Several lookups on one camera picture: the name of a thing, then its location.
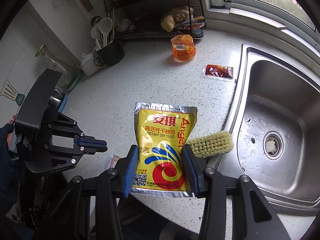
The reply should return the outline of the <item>dark green mug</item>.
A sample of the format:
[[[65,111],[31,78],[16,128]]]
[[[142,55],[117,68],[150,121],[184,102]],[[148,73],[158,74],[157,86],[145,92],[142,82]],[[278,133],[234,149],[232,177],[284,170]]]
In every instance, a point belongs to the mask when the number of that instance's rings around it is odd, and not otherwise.
[[[94,52],[93,63],[98,68],[114,66],[125,56],[125,52],[119,41],[114,39],[107,46]]]

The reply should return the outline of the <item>small steel teapot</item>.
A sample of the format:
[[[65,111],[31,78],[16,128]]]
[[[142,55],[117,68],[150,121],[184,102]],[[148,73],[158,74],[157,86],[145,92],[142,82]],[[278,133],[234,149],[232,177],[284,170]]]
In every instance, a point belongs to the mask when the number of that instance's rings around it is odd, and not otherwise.
[[[62,101],[63,101],[63,94],[60,92],[60,90],[55,88],[49,98],[48,106],[54,109],[59,109],[59,107],[62,104]]]

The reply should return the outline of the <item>white sugar pot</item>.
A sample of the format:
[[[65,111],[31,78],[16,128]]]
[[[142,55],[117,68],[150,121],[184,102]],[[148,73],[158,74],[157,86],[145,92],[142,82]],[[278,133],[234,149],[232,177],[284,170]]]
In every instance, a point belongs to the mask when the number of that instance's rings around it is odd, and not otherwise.
[[[82,60],[80,68],[87,76],[91,76],[99,70],[99,68],[94,64],[93,53],[82,54],[81,56]]]

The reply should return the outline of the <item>glass carafe bottle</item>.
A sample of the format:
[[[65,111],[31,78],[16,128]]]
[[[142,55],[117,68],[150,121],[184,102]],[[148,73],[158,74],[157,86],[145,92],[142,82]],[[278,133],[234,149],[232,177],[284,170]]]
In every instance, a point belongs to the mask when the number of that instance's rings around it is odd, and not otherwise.
[[[62,74],[58,81],[58,86],[65,90],[65,88],[67,88],[68,78],[74,74],[73,68],[54,56],[45,44],[40,46],[35,56],[40,59],[47,68]]]

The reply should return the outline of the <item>ginger root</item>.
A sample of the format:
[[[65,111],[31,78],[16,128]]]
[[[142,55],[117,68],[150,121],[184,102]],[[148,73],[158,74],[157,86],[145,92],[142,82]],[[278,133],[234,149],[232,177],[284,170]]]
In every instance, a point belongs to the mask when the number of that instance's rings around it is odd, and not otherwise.
[[[171,9],[161,21],[162,29],[170,33],[175,28],[176,23],[188,20],[193,12],[193,8],[188,6]]]

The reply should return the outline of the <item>red sauce packet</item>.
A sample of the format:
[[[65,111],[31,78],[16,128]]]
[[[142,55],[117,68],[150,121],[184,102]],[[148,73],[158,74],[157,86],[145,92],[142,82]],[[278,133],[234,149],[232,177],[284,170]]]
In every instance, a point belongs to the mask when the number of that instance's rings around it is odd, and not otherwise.
[[[217,64],[207,64],[203,73],[209,77],[221,77],[226,79],[233,78],[232,67],[225,67]]]

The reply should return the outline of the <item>white pink sachet packet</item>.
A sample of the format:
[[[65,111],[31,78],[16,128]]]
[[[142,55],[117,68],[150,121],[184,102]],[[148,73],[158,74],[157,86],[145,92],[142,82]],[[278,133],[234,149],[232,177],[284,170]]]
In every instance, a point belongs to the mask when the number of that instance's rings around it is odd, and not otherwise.
[[[109,168],[115,168],[119,159],[121,159],[121,157],[119,157],[117,155],[113,155],[113,157],[111,158],[111,161],[110,161]]]

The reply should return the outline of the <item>blue saucer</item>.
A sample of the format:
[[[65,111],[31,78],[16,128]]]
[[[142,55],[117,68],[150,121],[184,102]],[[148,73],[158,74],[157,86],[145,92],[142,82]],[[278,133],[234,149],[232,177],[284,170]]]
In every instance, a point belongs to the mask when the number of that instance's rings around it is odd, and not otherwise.
[[[62,94],[62,99],[61,99],[61,102],[60,102],[60,105],[58,107],[58,112],[62,112],[65,105],[67,103],[67,95],[65,93]]]

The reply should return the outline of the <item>orange plastic cup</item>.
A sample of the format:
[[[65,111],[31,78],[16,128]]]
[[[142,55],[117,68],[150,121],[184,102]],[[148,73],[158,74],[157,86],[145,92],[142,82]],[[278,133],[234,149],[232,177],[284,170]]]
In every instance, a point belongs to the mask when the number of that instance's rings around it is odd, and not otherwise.
[[[192,60],[196,55],[196,47],[190,35],[177,35],[171,39],[172,54],[178,61]]]

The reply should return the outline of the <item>yellow yeast packet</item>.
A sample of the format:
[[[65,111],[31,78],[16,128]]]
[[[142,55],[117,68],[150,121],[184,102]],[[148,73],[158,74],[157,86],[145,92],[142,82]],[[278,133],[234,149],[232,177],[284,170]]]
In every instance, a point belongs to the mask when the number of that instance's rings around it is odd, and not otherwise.
[[[197,122],[197,108],[161,103],[135,104],[138,164],[132,192],[189,197],[182,148]]]

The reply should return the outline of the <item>yellow bristle scrub brush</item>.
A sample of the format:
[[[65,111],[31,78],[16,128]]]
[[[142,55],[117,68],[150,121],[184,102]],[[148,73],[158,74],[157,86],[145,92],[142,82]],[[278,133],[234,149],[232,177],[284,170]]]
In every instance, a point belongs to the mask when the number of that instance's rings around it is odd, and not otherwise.
[[[187,141],[195,157],[210,158],[229,153],[233,147],[232,135],[226,131],[219,131],[211,135]]]

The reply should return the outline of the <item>green tray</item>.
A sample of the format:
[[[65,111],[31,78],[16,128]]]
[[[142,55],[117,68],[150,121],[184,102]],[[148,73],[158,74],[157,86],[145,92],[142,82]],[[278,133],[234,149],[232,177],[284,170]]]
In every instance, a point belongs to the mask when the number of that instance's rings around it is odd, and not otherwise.
[[[80,81],[81,77],[82,71],[80,69],[75,69],[73,76],[69,77],[67,80],[67,88],[65,88],[65,91],[70,92],[71,90],[73,90]]]

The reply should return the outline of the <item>white rice paddle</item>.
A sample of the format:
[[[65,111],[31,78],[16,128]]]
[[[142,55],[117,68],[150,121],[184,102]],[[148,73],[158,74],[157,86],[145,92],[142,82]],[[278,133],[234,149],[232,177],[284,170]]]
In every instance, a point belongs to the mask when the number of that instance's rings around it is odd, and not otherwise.
[[[103,47],[107,46],[107,36],[112,29],[112,25],[113,25],[112,19],[109,17],[103,18],[98,23],[98,28],[103,35]]]

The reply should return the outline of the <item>stainless steel sink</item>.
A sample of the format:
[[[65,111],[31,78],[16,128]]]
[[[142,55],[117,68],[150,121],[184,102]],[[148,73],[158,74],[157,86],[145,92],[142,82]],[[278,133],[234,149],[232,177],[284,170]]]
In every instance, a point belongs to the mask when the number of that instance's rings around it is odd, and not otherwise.
[[[224,124],[233,149],[208,166],[247,175],[276,211],[319,213],[319,75],[244,44]]]

